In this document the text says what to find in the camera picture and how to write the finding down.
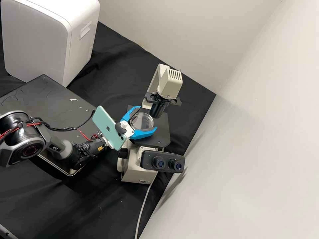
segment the black cable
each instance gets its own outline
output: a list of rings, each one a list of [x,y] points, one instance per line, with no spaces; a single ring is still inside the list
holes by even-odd
[[[94,115],[94,113],[95,113],[95,110],[92,111],[90,117],[89,117],[86,121],[84,121],[84,123],[80,124],[80,125],[77,126],[77,127],[53,128],[53,127],[51,127],[51,126],[50,126],[47,122],[45,122],[45,121],[41,121],[41,123],[42,123],[44,126],[46,126],[49,130],[56,131],[56,132],[68,132],[68,131],[76,130],[76,129],[82,127],[84,124],[86,124],[86,123],[92,118],[92,116]]]
[[[40,117],[33,117],[33,118],[26,120],[25,123],[32,122],[32,121],[37,120],[37,119],[40,120],[40,122],[43,121]]]

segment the black metal plate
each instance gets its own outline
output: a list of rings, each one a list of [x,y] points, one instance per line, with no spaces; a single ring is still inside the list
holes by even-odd
[[[133,106],[128,105],[127,111],[129,111]],[[139,112],[150,113],[150,110],[141,108]],[[167,113],[162,113],[161,117],[154,119],[154,126],[157,126],[155,133],[147,138],[131,140],[134,144],[145,146],[145,147],[155,147],[164,148],[170,144],[170,134],[169,134],[169,124]]]

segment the blue clamp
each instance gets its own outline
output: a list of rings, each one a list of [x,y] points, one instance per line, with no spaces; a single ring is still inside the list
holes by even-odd
[[[140,110],[140,106],[134,106],[133,108],[131,108],[121,119],[121,121],[126,121],[128,123],[130,123],[130,118],[132,118],[133,115],[135,115],[139,110]],[[149,128],[147,130],[140,130],[140,129],[135,129],[134,130],[134,134],[130,137],[130,139],[142,139],[142,138],[146,138],[149,137],[151,135],[154,134],[154,132],[157,130],[157,126],[156,127],[152,127]]]

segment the robotic arm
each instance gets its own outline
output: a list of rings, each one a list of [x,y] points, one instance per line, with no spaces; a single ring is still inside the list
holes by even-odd
[[[23,111],[11,111],[0,116],[0,132],[4,132],[0,136],[0,165],[3,167],[47,150],[60,163],[78,170],[107,148],[102,136],[80,145],[60,140],[49,134],[45,122],[32,119]]]

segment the microscope base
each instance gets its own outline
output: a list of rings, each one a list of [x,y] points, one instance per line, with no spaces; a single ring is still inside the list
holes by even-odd
[[[118,158],[117,170],[122,173],[121,181],[140,184],[151,184],[157,175],[157,171],[147,170],[140,167],[141,153],[144,150],[154,150],[156,148],[136,147],[132,142],[127,141],[124,145],[129,149],[128,159]]]

